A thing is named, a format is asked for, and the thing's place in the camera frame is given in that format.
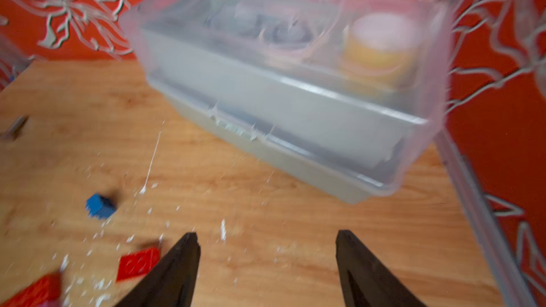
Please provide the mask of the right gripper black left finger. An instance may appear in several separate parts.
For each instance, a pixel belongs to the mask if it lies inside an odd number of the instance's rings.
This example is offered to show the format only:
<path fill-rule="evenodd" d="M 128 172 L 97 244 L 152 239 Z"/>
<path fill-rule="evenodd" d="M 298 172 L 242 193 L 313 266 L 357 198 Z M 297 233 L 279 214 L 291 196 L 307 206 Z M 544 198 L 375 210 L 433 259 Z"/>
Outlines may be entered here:
<path fill-rule="evenodd" d="M 199 261 L 198 236 L 186 233 L 116 307 L 190 307 Z"/>

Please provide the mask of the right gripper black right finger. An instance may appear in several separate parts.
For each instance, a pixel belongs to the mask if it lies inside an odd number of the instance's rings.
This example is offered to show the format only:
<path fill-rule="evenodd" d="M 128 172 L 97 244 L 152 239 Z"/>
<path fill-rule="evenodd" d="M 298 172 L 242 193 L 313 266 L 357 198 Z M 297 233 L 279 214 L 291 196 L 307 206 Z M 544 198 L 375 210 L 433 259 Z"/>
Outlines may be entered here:
<path fill-rule="evenodd" d="M 346 306 L 425 306 L 350 230 L 337 234 L 336 261 Z"/>

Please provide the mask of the blue lego brick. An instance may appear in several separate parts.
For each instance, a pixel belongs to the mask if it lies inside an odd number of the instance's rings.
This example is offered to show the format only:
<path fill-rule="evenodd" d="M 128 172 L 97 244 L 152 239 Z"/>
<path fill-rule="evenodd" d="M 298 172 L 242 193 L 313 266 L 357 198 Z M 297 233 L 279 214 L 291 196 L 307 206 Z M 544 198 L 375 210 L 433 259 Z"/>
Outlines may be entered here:
<path fill-rule="evenodd" d="M 115 205 L 109 198 L 101 196 L 98 193 L 95 193 L 87 199 L 85 208 L 90 217 L 100 220 L 110 218 L 117 211 Z"/>

